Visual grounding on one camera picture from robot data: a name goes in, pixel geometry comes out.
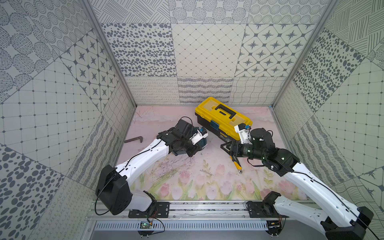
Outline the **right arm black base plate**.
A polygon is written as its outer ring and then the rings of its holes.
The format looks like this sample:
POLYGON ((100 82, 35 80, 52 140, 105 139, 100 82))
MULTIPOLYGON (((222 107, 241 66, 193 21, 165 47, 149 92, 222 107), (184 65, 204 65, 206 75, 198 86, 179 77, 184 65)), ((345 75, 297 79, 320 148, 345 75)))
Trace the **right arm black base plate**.
POLYGON ((272 205, 264 202, 246 202, 246 209, 250 218, 279 218, 280 214, 272 205))

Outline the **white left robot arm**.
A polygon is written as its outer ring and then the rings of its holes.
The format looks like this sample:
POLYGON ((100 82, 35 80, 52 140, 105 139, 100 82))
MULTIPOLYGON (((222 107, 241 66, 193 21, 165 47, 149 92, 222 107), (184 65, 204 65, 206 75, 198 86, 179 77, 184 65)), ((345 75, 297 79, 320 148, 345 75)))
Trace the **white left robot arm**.
POLYGON ((207 136, 204 127, 194 127, 180 119, 174 127, 158 133, 144 150, 129 160, 116 167, 105 166, 100 173, 96 200, 101 201, 112 215, 130 209, 152 216, 156 212, 155 197, 147 191, 131 191, 131 185, 151 165, 170 153, 192 157, 207 145, 207 136))

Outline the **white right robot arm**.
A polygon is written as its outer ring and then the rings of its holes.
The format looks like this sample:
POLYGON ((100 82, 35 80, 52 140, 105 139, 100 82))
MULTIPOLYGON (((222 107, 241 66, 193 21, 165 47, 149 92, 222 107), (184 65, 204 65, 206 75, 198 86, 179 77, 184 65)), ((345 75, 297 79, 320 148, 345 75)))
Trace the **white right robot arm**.
POLYGON ((270 131, 241 126, 236 126, 235 131, 240 140, 221 145, 232 160, 260 160, 262 167, 294 184, 319 206, 318 209, 311 208, 271 191, 263 199, 265 215, 275 212, 293 218, 322 233, 328 240, 362 240, 365 237, 374 216, 370 209, 345 200, 317 178, 298 157, 286 149, 277 148, 270 131))

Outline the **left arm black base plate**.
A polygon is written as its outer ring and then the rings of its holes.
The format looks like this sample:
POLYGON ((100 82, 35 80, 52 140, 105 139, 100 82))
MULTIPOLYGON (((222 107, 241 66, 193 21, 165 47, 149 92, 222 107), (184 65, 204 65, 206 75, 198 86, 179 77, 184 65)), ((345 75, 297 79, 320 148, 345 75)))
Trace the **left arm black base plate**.
POLYGON ((144 219, 144 218, 168 218, 170 210, 170 202, 155 202, 152 203, 144 212, 139 210, 130 210, 130 219, 144 219))

